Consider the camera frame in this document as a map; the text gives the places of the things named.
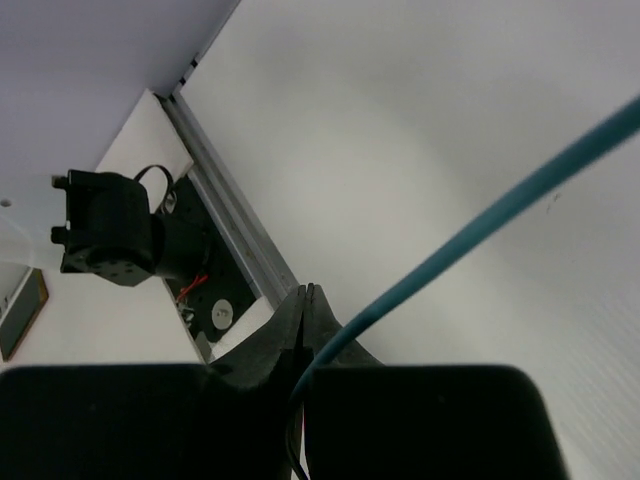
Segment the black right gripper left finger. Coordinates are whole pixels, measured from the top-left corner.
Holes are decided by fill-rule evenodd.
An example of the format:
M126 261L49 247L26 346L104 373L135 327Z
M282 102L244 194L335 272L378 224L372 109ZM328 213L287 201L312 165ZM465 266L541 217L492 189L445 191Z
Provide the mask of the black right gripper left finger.
M306 290L209 364L29 366L1 376L5 479L287 479Z

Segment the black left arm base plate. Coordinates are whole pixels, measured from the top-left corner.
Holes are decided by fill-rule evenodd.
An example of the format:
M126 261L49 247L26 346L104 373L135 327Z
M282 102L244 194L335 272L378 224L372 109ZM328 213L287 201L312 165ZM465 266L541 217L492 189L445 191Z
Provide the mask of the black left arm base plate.
M179 299L178 309L196 338L202 334L210 343L219 341L253 305L257 296L228 248L191 180L184 177L174 187L176 205L169 215L201 227L209 244L209 258L193 278L169 280L171 293Z

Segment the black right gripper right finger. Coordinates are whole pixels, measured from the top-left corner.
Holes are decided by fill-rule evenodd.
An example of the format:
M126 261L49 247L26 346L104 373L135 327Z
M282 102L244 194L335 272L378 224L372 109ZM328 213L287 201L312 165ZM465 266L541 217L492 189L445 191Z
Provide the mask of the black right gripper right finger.
M304 389L312 479L566 479L533 380L499 364L391 365L353 341Z

